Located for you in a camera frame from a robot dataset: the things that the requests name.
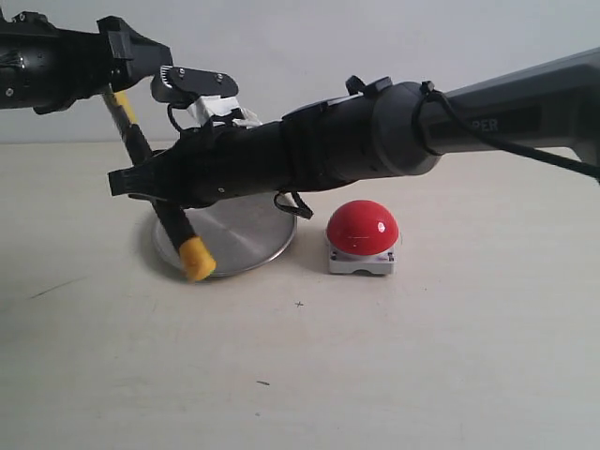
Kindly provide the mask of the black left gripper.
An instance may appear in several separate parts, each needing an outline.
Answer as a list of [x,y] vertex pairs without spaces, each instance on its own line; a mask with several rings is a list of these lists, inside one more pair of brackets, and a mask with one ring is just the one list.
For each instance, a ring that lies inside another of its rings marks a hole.
[[97,26],[96,33],[57,30],[51,75],[44,77],[51,93],[34,108],[37,114],[65,111],[108,84],[129,89],[173,64],[168,46],[141,35],[122,18],[107,16]]

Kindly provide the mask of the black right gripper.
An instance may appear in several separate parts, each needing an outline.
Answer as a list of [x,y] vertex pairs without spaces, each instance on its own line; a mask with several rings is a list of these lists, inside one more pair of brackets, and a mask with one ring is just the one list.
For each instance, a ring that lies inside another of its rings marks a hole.
[[213,128],[151,150],[131,167],[108,173],[113,196],[180,207],[276,191],[292,179],[274,122],[250,129]]

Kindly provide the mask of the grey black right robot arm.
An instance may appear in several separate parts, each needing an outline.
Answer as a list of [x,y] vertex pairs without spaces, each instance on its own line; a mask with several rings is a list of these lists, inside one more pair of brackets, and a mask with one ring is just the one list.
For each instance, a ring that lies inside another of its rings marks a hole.
[[348,82],[258,127],[214,127],[108,176],[113,195],[204,207],[264,192],[319,192],[418,176],[452,153],[503,150],[597,178],[599,52],[448,93],[431,82]]

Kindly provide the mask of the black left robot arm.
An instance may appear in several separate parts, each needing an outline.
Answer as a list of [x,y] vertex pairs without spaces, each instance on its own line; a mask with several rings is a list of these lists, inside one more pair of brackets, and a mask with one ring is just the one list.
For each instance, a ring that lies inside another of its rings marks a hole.
[[32,11],[2,19],[1,108],[39,115],[65,111],[108,88],[128,90],[173,63],[169,47],[119,17],[104,17],[97,28],[57,28]]

